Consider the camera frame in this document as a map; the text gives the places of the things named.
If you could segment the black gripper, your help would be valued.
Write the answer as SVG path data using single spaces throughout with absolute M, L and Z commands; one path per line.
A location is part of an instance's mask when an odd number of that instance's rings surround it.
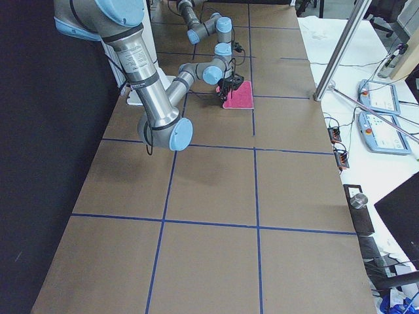
M 219 88 L 217 95 L 220 97 L 221 101 L 226 101 L 227 95 L 229 98 L 232 98 L 234 90 L 239 89 L 243 82 L 244 77 L 238 74 L 233 74 L 227 78 L 222 78 L 217 83 Z
M 232 42 L 232 50 L 238 53 L 244 53 L 245 49 L 243 48 L 243 46 L 239 43 L 239 42 Z

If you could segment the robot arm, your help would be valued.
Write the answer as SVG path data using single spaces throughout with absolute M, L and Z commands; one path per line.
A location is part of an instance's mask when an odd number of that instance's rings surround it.
M 245 56 L 245 48 L 236 40 L 232 18 L 207 7 L 205 2 L 167 1 L 167 6 L 171 13 L 183 19 L 187 27 L 187 38 L 193 46 L 199 46 L 210 37 L 215 37 L 212 54 L 227 48 Z
M 115 51 L 132 90 L 145 112 L 138 123 L 138 134 L 147 145 L 172 151 L 184 150 L 193 135 L 192 122 L 182 117 L 177 103 L 197 80 L 219 88 L 217 95 L 226 101 L 231 91 L 239 89 L 244 79 L 235 73 L 234 29 L 232 20 L 214 12 L 201 22 L 194 8 L 199 1 L 177 1 L 176 8 L 184 19 L 191 44 L 215 34 L 217 45 L 209 62 L 186 63 L 168 87 L 164 87 L 158 69 L 143 40 L 143 1 L 55 1 L 57 30 L 67 36 L 87 41 L 103 41 Z

